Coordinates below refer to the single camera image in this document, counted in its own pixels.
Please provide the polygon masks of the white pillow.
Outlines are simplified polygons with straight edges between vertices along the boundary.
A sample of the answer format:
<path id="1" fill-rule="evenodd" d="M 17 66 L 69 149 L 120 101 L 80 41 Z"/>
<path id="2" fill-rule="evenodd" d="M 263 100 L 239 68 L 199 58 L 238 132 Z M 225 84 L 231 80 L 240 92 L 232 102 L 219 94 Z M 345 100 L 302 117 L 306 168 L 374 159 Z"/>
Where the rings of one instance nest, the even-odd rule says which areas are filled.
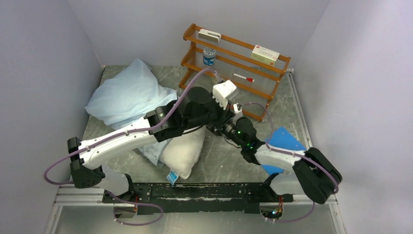
<path id="1" fill-rule="evenodd" d="M 182 179 L 188 179 L 193 166 L 198 161 L 206 127 L 197 131 L 173 138 L 163 150 L 160 161 Z"/>

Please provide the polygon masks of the light blue pillowcase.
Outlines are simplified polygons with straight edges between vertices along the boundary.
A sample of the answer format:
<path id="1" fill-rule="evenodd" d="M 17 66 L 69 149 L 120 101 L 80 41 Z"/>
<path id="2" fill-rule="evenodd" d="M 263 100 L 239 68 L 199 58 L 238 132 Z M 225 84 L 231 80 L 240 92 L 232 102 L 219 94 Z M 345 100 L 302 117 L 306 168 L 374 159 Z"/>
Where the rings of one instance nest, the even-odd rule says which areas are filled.
<path id="1" fill-rule="evenodd" d="M 105 125 L 118 130 L 177 99 L 177 92 L 159 85 L 151 68 L 136 58 L 126 69 L 95 90 L 85 110 Z"/>

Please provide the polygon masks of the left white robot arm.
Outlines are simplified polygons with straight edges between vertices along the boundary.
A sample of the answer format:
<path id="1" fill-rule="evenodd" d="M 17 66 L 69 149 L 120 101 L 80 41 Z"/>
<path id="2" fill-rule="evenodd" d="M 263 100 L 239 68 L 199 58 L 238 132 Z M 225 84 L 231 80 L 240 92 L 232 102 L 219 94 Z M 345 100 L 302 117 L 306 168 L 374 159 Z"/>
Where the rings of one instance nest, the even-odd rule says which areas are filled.
<path id="1" fill-rule="evenodd" d="M 237 88 L 227 82 L 209 92 L 202 87 L 187 88 L 180 97 L 167 100 L 136 121 L 91 140 L 73 138 L 70 172 L 78 189 L 93 186 L 108 190 L 121 202 L 133 200 L 132 178 L 110 169 L 107 162 L 122 152 L 149 148 L 173 173 L 188 177 L 198 161 L 207 126 L 219 130 L 240 112 L 231 106 Z"/>

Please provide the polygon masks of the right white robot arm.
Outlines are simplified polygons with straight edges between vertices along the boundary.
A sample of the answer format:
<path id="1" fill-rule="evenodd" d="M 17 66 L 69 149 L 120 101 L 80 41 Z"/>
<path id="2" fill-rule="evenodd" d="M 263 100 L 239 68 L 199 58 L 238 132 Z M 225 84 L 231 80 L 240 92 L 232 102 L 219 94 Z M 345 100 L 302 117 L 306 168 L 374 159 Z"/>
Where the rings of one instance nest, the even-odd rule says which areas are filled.
<path id="1" fill-rule="evenodd" d="M 288 150 L 270 146 L 269 141 L 257 138 L 252 122 L 242 117 L 224 124 L 208 124 L 217 136 L 225 136 L 240 149 L 244 160 L 261 166 L 277 167 L 284 174 L 274 173 L 267 179 L 263 196 L 269 202 L 281 195 L 305 195 L 317 204 L 323 204 L 338 192 L 342 176 L 317 148 Z"/>

